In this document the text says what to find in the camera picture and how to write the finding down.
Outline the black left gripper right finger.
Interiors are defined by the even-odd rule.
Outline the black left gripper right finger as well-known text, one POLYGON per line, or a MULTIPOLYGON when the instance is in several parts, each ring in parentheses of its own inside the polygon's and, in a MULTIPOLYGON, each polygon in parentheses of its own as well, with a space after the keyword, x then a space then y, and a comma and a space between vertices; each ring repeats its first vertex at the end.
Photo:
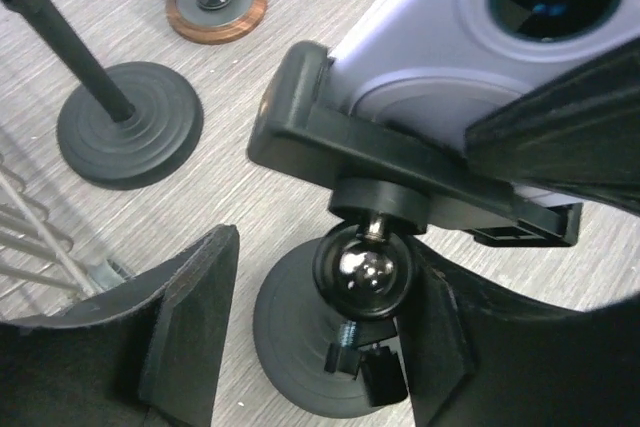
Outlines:
POLYGON ((399 334, 417 425, 638 424, 637 296, 571 311, 413 249, 399 334))

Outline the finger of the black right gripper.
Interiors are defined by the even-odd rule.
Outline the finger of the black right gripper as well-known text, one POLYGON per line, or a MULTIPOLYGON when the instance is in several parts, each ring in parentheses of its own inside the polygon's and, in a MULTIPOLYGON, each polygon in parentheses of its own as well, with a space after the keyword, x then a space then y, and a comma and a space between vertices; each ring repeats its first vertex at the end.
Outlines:
POLYGON ((638 40, 476 122, 465 141, 481 175, 638 209, 638 40))

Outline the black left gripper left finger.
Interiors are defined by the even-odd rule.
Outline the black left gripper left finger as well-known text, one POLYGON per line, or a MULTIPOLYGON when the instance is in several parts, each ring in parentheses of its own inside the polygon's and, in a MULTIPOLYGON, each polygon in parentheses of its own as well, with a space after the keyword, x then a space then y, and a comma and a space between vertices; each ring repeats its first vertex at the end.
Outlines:
POLYGON ((1 325, 5 426, 207 426, 239 257, 219 225, 125 283, 1 325))

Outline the black phone stand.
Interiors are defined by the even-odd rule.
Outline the black phone stand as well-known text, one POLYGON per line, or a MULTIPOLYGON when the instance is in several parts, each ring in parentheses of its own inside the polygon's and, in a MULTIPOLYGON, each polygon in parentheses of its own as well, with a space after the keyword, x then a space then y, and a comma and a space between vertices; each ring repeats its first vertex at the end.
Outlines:
POLYGON ((103 68, 51 0, 1 0, 31 26, 80 84, 56 138, 67 165, 92 185, 134 190, 172 175, 194 152, 202 103, 178 72, 152 62, 103 68))
POLYGON ((285 54, 262 97, 247 154, 257 165, 327 188, 339 222, 284 255, 262 284, 254 344, 271 384, 328 418, 371 414, 416 393, 409 327, 435 367, 443 404, 474 369, 447 262, 419 236, 430 226, 491 247, 570 247, 582 206, 547 207, 471 174, 456 155, 338 111, 332 59, 309 41, 285 54))

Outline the lilac case phone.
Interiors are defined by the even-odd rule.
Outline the lilac case phone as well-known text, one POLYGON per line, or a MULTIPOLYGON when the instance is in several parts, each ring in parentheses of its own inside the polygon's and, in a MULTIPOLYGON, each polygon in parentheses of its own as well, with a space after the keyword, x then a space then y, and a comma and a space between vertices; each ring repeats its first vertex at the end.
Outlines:
POLYGON ((467 159, 467 128, 632 40, 639 0, 378 0, 334 49, 330 92, 467 159))

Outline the black front phone stand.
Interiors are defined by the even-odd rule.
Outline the black front phone stand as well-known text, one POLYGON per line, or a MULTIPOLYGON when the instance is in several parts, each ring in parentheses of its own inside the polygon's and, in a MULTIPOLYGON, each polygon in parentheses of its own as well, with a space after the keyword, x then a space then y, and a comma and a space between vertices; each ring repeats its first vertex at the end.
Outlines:
POLYGON ((178 72, 152 62, 103 68, 51 0, 1 0, 31 26, 80 84, 56 138, 67 165, 92 185, 134 190, 172 175, 194 152, 202 103, 178 72))

